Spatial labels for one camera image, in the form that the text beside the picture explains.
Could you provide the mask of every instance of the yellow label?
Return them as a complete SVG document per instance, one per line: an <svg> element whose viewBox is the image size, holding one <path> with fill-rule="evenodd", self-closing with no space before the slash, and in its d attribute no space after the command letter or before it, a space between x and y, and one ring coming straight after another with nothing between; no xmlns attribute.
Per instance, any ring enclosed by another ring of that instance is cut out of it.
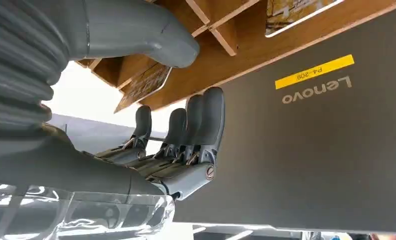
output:
<svg viewBox="0 0 396 240"><path fill-rule="evenodd" d="M343 56L333 61L279 79L275 81L276 89L281 89L308 79L312 79L317 76L350 66L354 63L355 63L354 58L352 57L351 54L347 56Z"/></svg>

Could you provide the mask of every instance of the sign board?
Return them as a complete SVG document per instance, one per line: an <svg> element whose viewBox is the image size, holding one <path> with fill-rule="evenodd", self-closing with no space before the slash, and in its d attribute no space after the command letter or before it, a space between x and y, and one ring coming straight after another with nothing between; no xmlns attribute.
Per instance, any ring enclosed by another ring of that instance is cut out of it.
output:
<svg viewBox="0 0 396 240"><path fill-rule="evenodd" d="M268 0L265 36L273 37L344 0Z"/></svg>
<svg viewBox="0 0 396 240"><path fill-rule="evenodd" d="M159 91L170 75L172 67L155 64L142 75L134 78L131 83L124 87L124 96L115 109L115 113L129 107L133 103L146 98Z"/></svg>

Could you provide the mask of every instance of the clear plastic cover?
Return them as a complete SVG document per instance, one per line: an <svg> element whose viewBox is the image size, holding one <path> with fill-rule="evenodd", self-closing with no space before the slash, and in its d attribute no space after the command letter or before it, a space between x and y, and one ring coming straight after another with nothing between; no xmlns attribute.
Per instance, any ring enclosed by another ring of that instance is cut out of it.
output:
<svg viewBox="0 0 396 240"><path fill-rule="evenodd" d="M0 239L128 239L173 221L169 195L68 192L0 184Z"/></svg>

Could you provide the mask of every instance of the metal screw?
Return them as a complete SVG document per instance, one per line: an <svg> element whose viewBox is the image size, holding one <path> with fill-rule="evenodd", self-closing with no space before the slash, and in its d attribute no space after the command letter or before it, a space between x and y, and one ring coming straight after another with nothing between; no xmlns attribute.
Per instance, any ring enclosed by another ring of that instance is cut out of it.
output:
<svg viewBox="0 0 396 240"><path fill-rule="evenodd" d="M214 178L215 168L213 165L209 166L206 171L206 178L212 180Z"/></svg>
<svg viewBox="0 0 396 240"><path fill-rule="evenodd" d="M145 157L145 153L144 152L140 151L140 152L137 153L137 158L141 159L141 158L144 158L144 157Z"/></svg>

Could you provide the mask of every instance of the wooden shelf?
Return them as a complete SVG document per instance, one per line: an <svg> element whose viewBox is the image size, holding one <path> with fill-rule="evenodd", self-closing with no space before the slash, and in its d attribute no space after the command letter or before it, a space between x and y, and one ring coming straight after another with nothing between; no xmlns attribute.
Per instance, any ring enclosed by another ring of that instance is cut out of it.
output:
<svg viewBox="0 0 396 240"><path fill-rule="evenodd" d="M201 51L187 68L141 104L153 110L217 86L396 9L396 0L346 0L285 32L266 38L265 0L157 0L197 39ZM122 92L157 63L144 55L81 60Z"/></svg>

